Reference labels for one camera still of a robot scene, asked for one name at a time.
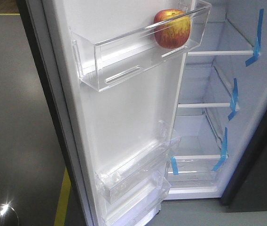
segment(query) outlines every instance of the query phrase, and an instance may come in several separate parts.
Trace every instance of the glass shelf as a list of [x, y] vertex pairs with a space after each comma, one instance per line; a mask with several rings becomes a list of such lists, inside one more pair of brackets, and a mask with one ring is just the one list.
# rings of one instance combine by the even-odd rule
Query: glass shelf
[[[201, 0], [180, 0], [178, 9], [188, 13], [99, 42], [92, 42], [72, 32], [79, 79], [95, 90], [103, 91], [179, 53], [198, 47], [211, 4]], [[187, 42], [174, 49], [159, 46], [154, 34], [172, 26], [180, 26], [184, 17], [189, 17], [191, 24]]]

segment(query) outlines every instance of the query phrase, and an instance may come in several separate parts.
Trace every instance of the white refrigerator wall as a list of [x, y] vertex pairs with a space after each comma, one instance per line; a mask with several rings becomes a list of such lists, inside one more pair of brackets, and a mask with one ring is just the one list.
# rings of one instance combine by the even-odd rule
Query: white refrigerator wall
[[228, 123], [228, 155], [219, 178], [219, 194], [222, 195], [244, 150], [267, 108], [267, 0], [231, 0], [227, 17], [248, 40], [255, 40], [259, 10], [264, 9], [262, 47], [257, 62], [246, 67], [249, 56], [217, 56], [216, 64], [232, 81], [237, 78], [240, 111]]

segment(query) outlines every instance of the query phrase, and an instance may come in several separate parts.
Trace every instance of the crisper drawer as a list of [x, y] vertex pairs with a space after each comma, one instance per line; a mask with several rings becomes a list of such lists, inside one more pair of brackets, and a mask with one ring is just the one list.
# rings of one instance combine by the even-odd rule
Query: crisper drawer
[[[145, 27], [109, 39], [101, 39], [102, 33], [99, 32], [96, 40], [89, 40], [72, 31], [73, 52], [80, 80], [102, 91], [176, 54], [199, 46], [211, 5], [201, 0], [169, 1], [169, 8], [178, 8], [186, 13], [155, 24], [147, 23]], [[172, 49], [158, 45], [155, 34], [173, 26], [181, 27], [183, 20], [190, 26], [188, 40], [182, 46]]]
[[208, 187], [216, 186], [217, 172], [213, 167], [220, 156], [186, 156], [176, 157], [178, 175], [174, 175], [172, 168], [168, 169], [168, 181], [172, 187]]

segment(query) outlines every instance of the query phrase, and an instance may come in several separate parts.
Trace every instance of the concrete floor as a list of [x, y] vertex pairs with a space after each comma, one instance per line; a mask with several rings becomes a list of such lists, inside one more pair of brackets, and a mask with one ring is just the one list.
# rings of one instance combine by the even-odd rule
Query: concrete floor
[[[20, 16], [0, 16], [0, 203], [22, 226], [53, 225], [64, 162]], [[65, 226], [83, 226], [70, 194]], [[148, 226], [267, 226], [267, 212], [228, 213], [218, 199], [163, 202]]]

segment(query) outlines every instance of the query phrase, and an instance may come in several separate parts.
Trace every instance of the open refrigerator door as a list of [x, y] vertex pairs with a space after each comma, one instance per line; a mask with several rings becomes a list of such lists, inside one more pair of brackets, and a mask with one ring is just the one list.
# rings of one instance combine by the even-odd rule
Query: open refrigerator door
[[[43, 7], [56, 60], [65, 64], [58, 68], [68, 71], [60, 80], [92, 225], [145, 225], [170, 189], [167, 170], [180, 142], [173, 123], [181, 77], [187, 52], [201, 43], [211, 5], [55, 0]], [[171, 8], [185, 14], [153, 23], [157, 12]], [[190, 22], [188, 40], [173, 49], [158, 45], [156, 33], [181, 18]]]

